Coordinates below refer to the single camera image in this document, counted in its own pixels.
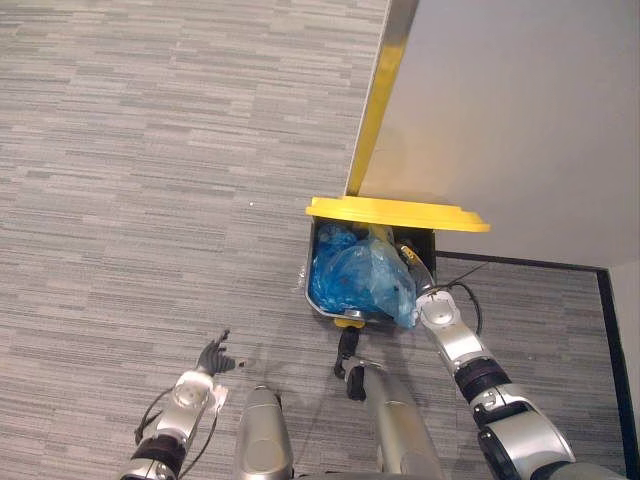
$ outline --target yellow lid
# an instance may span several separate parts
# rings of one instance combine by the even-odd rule
[[[465,212],[452,205],[402,202],[380,198],[314,197],[306,209],[307,215],[353,222],[378,223],[402,227],[488,232],[490,225],[474,212]]]

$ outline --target wall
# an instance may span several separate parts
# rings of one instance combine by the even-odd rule
[[[640,262],[616,265],[609,270],[622,349],[636,413],[636,432],[640,435]]]
[[[639,10],[423,0],[361,190],[492,224],[439,234],[441,250],[613,267],[636,417]]]

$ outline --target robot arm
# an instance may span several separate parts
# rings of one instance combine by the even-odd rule
[[[407,260],[403,248],[400,250]],[[413,265],[413,268],[421,270],[419,266]],[[494,477],[499,480],[624,478],[601,467],[575,463],[562,433],[524,389],[511,382],[482,340],[462,322],[460,310],[449,292],[434,289],[431,277],[421,271],[423,283],[419,285],[420,296],[416,302],[419,321],[426,327],[445,367],[471,407],[480,430],[480,449]]]
[[[214,385],[213,377],[216,373],[235,368],[235,361],[223,355],[224,348],[220,347],[227,335],[228,331],[207,345],[196,368],[180,376],[170,391],[169,405],[146,428],[144,434],[144,422],[141,424],[138,431],[142,438],[136,442],[138,448],[117,479],[180,478],[182,464],[200,419],[207,410],[213,410],[217,415],[226,400],[227,389]]]

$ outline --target plastic bag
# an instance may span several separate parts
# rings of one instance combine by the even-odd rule
[[[318,229],[311,269],[313,301],[329,313],[384,312],[398,325],[415,325],[415,283],[393,246],[389,227],[369,225],[365,239],[339,224]]]

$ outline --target cable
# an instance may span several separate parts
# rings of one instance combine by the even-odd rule
[[[138,428],[136,428],[133,431],[134,434],[134,439],[136,442],[136,446],[138,446],[140,444],[140,442],[142,441],[142,435],[144,433],[144,429],[147,427],[147,425],[149,425],[151,422],[153,422],[156,418],[158,418],[158,415],[160,415],[160,413],[162,413],[162,411],[156,413],[155,415],[153,415],[151,418],[147,418],[149,416],[149,412],[151,411],[151,409],[153,408],[153,406],[158,403],[160,401],[160,399],[162,397],[164,397],[167,393],[169,393],[171,390],[173,390],[173,387],[171,388],[167,388],[166,390],[163,390],[156,398],[153,402],[151,402],[151,405],[149,405],[149,408],[147,408],[147,411],[144,412],[144,415],[142,416],[142,418],[140,419],[140,425],[138,425]]]
[[[469,299],[471,300],[471,302],[473,303],[473,306],[476,309],[476,321],[477,321],[476,335],[480,336],[482,334],[482,327],[484,326],[484,320],[482,318],[482,308],[480,307],[480,302],[478,301],[478,297],[476,297],[475,293],[473,293],[473,290],[471,290],[471,287],[469,287],[469,285],[463,282],[454,281],[454,282],[448,283],[447,287],[448,289],[451,289],[452,287],[462,287],[467,291],[467,293],[469,294]]]
[[[467,275],[471,275],[473,272],[475,272],[476,270],[481,269],[482,267],[484,267],[485,265],[488,265],[489,262],[485,262],[482,263],[480,265],[478,265],[477,267],[472,268],[471,270],[469,270],[467,273],[460,275],[459,277],[454,278],[453,280],[451,280],[449,283],[446,283],[444,285],[436,285],[433,288],[430,288],[428,293],[436,293],[438,290],[447,290],[450,291],[453,287],[462,287],[464,288],[467,293],[469,294],[469,299],[471,300],[471,302],[473,303],[473,306],[476,310],[476,335],[480,336],[482,334],[482,328],[484,327],[484,318],[482,317],[482,307],[480,307],[480,302],[478,301],[478,297],[476,297],[475,293],[473,293],[473,290],[471,290],[471,287],[469,287],[469,285],[467,285],[464,282],[461,282],[460,280],[463,279],[464,277],[466,277]]]
[[[178,476],[178,480],[181,480],[182,478],[184,478],[184,476],[189,473],[189,470],[191,470],[194,465],[196,464],[196,462],[198,460],[200,460],[200,457],[204,454],[205,450],[207,449],[207,447],[209,446],[209,442],[211,441],[211,437],[213,437],[213,432],[216,429],[216,425],[218,424],[218,412],[216,411],[216,416],[213,419],[213,423],[211,424],[211,430],[209,430],[209,436],[207,437],[207,441],[204,442],[204,445],[202,446],[202,448],[200,449],[200,453],[198,453],[198,455],[196,455],[196,458],[193,459],[193,461],[189,464],[189,466],[187,468],[185,468],[182,473],[180,473],[180,475]]]

